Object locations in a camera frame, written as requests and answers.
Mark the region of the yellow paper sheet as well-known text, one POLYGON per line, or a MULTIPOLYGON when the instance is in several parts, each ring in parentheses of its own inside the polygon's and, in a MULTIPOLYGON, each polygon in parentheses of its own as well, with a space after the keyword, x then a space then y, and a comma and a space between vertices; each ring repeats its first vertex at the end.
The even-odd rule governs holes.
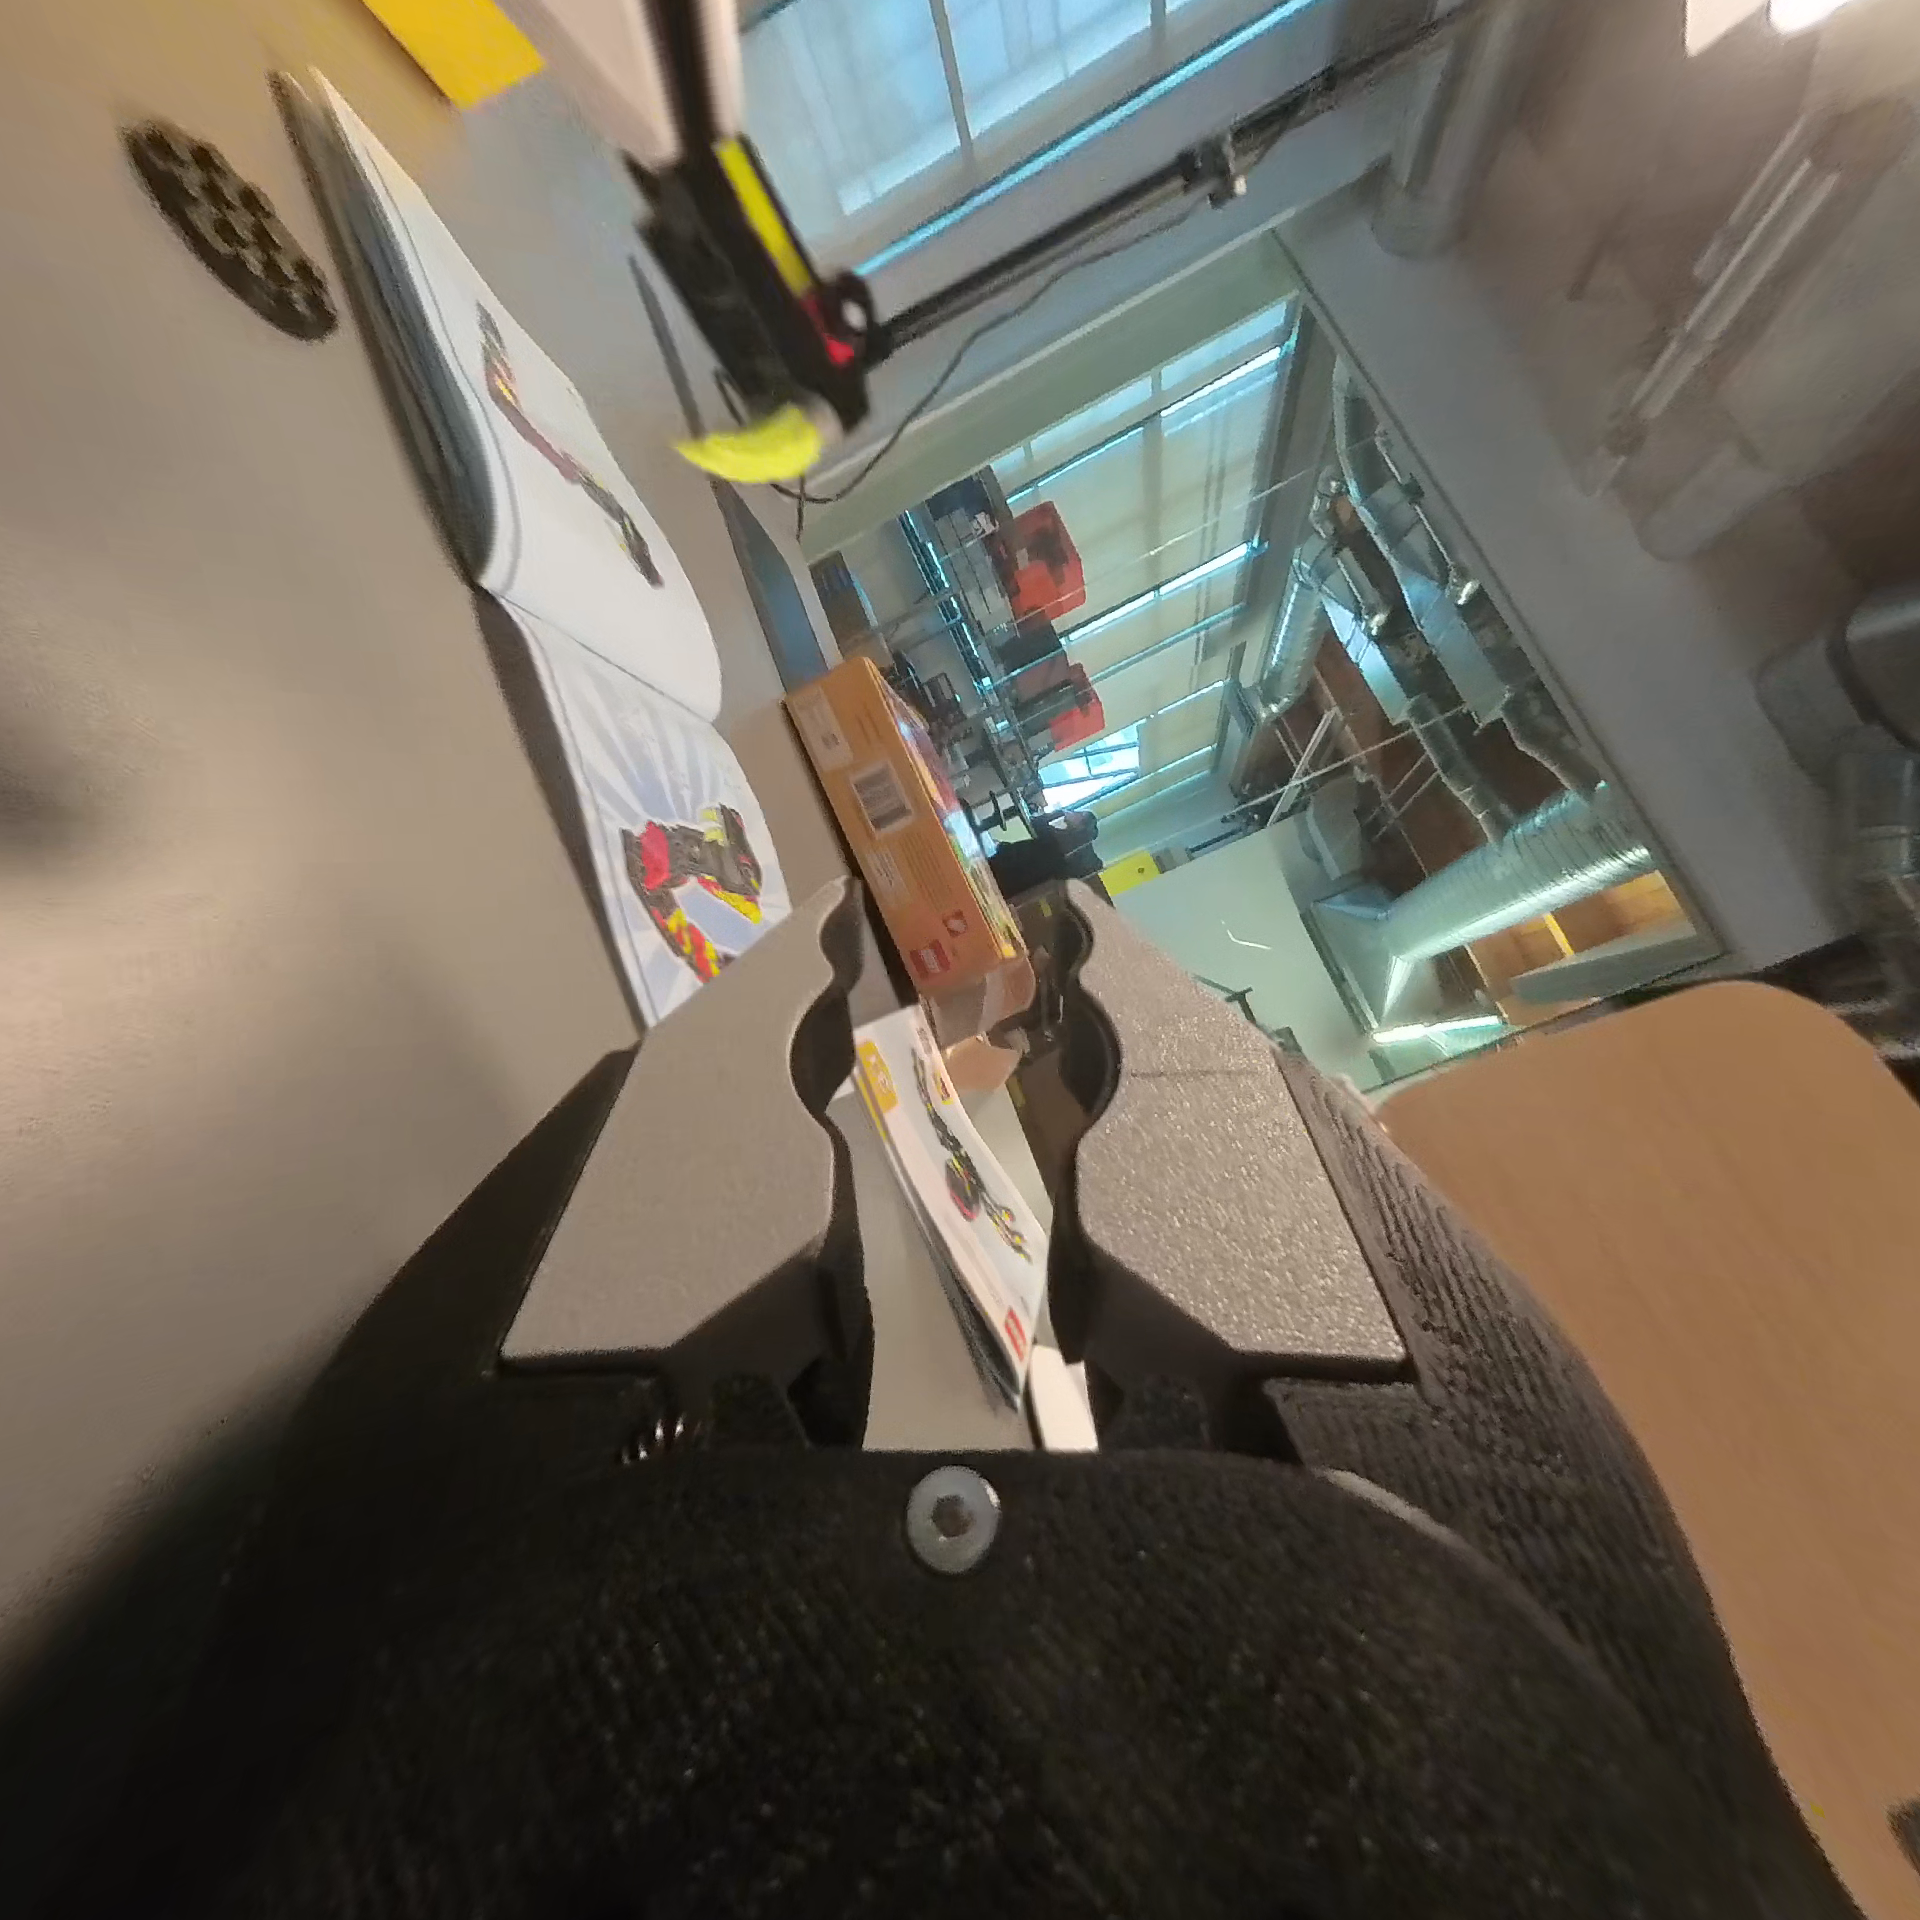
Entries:
POLYGON ((459 112, 491 104, 545 62, 498 3, 360 3, 434 91, 459 112))

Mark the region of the black window actuator rod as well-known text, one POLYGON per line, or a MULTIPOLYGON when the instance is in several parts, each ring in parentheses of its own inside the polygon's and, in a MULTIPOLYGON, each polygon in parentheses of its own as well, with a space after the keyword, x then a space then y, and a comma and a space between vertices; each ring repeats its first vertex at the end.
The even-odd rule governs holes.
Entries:
POLYGON ((1187 204, 1195 196, 1216 208, 1235 202, 1244 196, 1254 166, 1251 146, 1238 142, 1233 134, 1218 134, 1183 148, 1171 160, 1043 227, 981 267, 877 319, 867 328, 867 367, 888 362, 1045 273, 1068 269, 1091 243, 1125 235, 1150 213, 1187 204))

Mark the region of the orange cardboard lego box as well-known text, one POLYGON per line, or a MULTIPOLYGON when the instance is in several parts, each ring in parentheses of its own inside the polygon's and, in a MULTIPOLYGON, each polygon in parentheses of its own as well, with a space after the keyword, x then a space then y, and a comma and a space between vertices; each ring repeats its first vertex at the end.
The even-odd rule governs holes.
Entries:
POLYGON ((865 656, 784 706, 958 1093, 1001 1090, 1037 975, 926 723, 865 656))

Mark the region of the wooden chair back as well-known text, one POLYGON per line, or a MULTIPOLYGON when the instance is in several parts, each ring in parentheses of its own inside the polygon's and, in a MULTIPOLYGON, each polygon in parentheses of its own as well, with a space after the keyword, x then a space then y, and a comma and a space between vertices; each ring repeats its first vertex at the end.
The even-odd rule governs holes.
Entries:
POLYGON ((1376 1116, 1641 1447, 1825 1861, 1916 1916, 1916 1100, 1833 1014, 1728 981, 1376 1116))

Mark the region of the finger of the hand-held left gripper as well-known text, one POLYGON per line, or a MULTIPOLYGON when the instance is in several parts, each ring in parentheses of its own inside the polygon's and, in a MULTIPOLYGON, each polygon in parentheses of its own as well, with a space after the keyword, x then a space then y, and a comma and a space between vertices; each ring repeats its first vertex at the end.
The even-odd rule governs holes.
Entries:
POLYGON ((511 3, 510 19, 639 166, 681 166, 746 129, 735 3, 511 3))

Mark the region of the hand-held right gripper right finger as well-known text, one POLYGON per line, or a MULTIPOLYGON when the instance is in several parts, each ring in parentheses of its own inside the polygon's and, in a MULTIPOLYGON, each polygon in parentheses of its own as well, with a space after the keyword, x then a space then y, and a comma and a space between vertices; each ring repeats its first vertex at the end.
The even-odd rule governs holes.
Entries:
POLYGON ((1407 1343, 1293 1094, 1293 1061, 1086 882, 1060 897, 1051 1204, 1066 1356, 1103 1381, 1395 1381, 1407 1343))

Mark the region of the black yellow lego snake head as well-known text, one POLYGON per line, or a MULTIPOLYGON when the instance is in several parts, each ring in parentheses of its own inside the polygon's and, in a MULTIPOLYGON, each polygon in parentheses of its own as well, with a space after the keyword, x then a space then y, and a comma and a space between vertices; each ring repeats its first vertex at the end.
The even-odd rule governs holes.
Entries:
POLYGON ((869 377, 894 349, 867 285, 818 269, 743 136, 644 166, 641 245, 674 288, 730 396, 732 427, 679 447, 732 485, 797 489, 869 414, 869 377))

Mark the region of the round black lego plate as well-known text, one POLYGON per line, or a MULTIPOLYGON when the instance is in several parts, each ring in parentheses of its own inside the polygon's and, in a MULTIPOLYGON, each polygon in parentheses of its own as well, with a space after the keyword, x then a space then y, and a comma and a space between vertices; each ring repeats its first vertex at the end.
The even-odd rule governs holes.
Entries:
POLYGON ((154 208, 222 290, 296 343, 335 333, 321 271, 265 190, 218 146, 162 119, 134 120, 118 136, 154 208))

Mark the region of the closed lego instruction booklet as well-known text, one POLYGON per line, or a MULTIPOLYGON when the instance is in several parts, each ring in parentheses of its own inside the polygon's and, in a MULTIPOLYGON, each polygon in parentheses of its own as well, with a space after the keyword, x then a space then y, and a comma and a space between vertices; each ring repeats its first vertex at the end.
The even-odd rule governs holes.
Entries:
POLYGON ((853 1028, 851 1080, 920 1220, 981 1383, 1020 1409, 1045 1302, 1041 1220, 979 1134, 920 1011, 853 1028))

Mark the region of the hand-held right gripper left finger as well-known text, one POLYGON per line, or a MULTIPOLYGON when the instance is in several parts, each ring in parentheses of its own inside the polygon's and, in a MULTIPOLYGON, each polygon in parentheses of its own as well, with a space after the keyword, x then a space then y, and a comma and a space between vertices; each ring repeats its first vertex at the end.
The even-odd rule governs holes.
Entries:
POLYGON ((638 1044, 499 1356, 869 1374, 848 1143, 859 887, 794 906, 638 1044))

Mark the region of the open lego instruction booklet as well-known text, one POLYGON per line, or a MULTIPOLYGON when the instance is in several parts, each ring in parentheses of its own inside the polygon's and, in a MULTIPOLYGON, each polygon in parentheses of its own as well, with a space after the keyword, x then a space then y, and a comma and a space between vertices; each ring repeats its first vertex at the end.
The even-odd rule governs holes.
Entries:
POLYGON ((651 1028, 789 913, 717 731, 722 661, 671 544, 566 373, 317 71, 276 101, 444 547, 651 1028))

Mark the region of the white paper sheet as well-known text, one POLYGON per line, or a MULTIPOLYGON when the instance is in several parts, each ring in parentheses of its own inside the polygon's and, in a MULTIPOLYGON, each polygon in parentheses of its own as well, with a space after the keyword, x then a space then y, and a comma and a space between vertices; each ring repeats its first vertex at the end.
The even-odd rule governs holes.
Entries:
POLYGON ((1032 1348, 1024 1379, 1024 1409, 1035 1450, 1096 1454, 1100 1440, 1086 1368, 1057 1347, 1032 1348))

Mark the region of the silver corrugated ventilation duct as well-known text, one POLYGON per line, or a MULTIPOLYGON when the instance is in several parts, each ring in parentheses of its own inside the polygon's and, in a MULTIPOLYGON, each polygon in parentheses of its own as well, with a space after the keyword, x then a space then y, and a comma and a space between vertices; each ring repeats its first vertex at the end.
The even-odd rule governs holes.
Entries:
POLYGON ((1656 850, 1606 781, 1541 802, 1502 837, 1395 895, 1382 910, 1378 1017, 1398 1011, 1429 960, 1636 882, 1657 864, 1656 850))

